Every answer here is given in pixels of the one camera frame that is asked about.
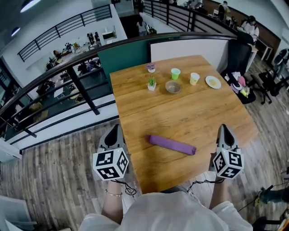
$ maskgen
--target ceiling light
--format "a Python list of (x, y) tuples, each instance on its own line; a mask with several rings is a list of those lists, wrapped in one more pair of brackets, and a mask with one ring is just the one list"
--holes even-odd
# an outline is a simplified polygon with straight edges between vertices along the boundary
[(11, 36), (14, 36), (19, 30), (20, 30), (20, 27), (15, 27), (11, 33)]
[(31, 7), (33, 7), (34, 5), (36, 5), (38, 2), (40, 2), (41, 0), (25, 0), (22, 4), (21, 7), (21, 13), (30, 9)]

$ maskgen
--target green cup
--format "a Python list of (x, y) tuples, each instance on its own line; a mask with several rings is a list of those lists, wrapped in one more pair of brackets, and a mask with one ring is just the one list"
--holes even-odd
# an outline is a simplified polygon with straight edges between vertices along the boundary
[(177, 80), (177, 78), (179, 78), (179, 75), (181, 73), (181, 71), (178, 68), (171, 69), (171, 72), (172, 72), (172, 79), (173, 80)]

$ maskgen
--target paper cup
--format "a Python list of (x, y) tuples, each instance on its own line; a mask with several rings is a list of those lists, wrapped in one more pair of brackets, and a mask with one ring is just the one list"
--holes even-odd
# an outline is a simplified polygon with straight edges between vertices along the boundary
[(197, 73), (191, 73), (190, 84), (195, 86), (200, 79), (200, 76)]
[(178, 68), (171, 69), (171, 72), (172, 72), (172, 79), (174, 80), (176, 80), (181, 73), (181, 71)]

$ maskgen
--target white cup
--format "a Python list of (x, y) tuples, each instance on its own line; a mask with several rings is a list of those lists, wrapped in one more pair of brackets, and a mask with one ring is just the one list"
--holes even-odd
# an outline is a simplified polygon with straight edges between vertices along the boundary
[(190, 84), (195, 86), (200, 79), (200, 76), (197, 73), (191, 73)]

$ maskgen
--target gray bowl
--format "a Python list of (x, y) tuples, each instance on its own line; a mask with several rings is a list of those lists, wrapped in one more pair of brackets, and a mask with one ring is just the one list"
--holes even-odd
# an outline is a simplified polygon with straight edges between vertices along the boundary
[(166, 90), (172, 94), (176, 94), (181, 91), (181, 85), (176, 81), (166, 82)]

